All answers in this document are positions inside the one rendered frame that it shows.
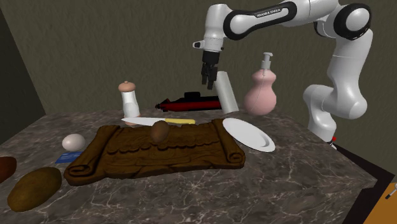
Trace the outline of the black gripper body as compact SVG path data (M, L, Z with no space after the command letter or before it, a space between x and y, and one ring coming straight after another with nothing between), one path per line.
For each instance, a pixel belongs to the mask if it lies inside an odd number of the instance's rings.
M218 72L219 52L203 51L201 75L210 76Z

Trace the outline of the red and black submarine toy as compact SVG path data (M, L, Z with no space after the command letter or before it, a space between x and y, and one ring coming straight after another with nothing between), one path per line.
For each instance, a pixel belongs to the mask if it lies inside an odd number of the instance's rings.
M166 99L155 106L163 112L205 111L221 109L218 96L201 96L200 92L185 92L184 97L175 101Z

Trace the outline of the pink soap dispenser bottle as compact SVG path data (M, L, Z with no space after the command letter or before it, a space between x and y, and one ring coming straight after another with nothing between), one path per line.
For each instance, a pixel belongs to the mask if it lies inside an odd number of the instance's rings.
M260 69L252 75L253 86L244 98L244 107L249 114L269 114L277 103L277 97L272 89L276 75L271 71L271 52L264 52Z

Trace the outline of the white plate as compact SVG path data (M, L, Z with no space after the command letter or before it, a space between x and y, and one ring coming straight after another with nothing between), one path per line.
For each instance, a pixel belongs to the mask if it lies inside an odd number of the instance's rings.
M264 131L248 122L226 118L222 124L234 139L251 149L267 153L275 150L273 140Z

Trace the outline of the small brown egg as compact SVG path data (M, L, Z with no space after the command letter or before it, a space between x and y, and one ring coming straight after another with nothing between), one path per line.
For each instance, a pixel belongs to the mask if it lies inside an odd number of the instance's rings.
M151 139L154 143L161 143L162 141L166 140L169 134L169 124L163 120L155 122L151 126Z

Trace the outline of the white pepper mill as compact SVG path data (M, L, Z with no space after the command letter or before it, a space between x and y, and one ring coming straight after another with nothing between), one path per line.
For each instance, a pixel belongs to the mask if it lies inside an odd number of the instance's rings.
M139 117L141 113L136 99L136 85L132 82L124 81L119 84L118 89L122 96L124 117Z

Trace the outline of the brown carved wooden board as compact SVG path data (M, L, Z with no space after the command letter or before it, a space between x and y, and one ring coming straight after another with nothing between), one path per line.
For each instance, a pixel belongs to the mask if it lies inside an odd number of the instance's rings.
M104 178L134 179L202 169L240 169L245 153L221 119L199 125L171 125L167 138L153 142L154 127L104 125L86 150L65 169L71 186Z

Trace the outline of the white egg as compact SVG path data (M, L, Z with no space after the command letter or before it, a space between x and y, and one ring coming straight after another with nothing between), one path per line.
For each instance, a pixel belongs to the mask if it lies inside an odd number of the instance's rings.
M85 138L80 134L69 134L62 140L62 147L67 151L81 150L85 145Z

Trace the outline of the blue card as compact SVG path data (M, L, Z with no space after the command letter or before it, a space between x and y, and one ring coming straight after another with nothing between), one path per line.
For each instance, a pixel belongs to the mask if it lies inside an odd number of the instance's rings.
M56 164L71 163L82 154L81 151L72 151L61 154L55 161Z

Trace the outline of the dark robot stand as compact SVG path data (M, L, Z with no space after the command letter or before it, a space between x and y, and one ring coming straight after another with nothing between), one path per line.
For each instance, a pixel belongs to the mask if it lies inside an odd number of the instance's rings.
M360 167L368 176L366 179L359 179L361 181L365 180L366 185L359 187L360 192L358 197L354 201L354 204L347 213L342 224L364 224L378 200L384 198L382 195L395 175L341 146L335 146L337 151Z

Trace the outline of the brown potato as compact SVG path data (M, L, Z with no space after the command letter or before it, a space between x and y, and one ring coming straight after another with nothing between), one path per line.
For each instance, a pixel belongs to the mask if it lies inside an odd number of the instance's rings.
M62 184L60 171L43 167L25 174L13 187L7 203L14 212L24 212L40 206L50 199Z

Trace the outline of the orange wooden cabinet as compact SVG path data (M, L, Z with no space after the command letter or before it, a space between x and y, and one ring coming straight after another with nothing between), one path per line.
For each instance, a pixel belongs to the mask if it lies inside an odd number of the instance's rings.
M386 199L395 186L397 183L389 184L363 224L397 224L397 191Z

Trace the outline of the reddish brown round fruit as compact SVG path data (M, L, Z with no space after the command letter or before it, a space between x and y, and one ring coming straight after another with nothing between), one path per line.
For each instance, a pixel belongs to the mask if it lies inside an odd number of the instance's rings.
M0 183L10 178L17 169L17 160L14 157L0 157Z

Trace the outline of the yellow handled knife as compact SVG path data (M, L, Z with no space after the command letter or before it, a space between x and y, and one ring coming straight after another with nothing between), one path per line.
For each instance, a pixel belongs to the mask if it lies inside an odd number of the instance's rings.
M167 123L176 124L195 124L196 121L192 119L181 119L181 118L148 118L148 117L132 117L122 118L122 121L128 123L135 123L138 125L153 126L156 122L164 121Z

